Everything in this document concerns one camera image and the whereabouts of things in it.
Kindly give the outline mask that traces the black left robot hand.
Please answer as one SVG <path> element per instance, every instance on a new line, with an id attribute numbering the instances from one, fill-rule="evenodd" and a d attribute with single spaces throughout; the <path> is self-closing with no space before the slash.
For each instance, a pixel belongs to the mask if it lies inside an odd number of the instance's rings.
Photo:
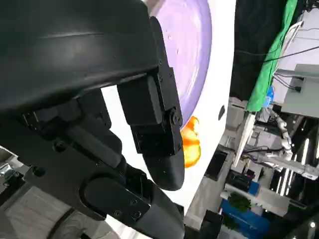
<path id="1" fill-rule="evenodd" d="M 0 144 L 25 180 L 94 220 L 184 237 L 182 114 L 140 0 L 0 3 Z"/>

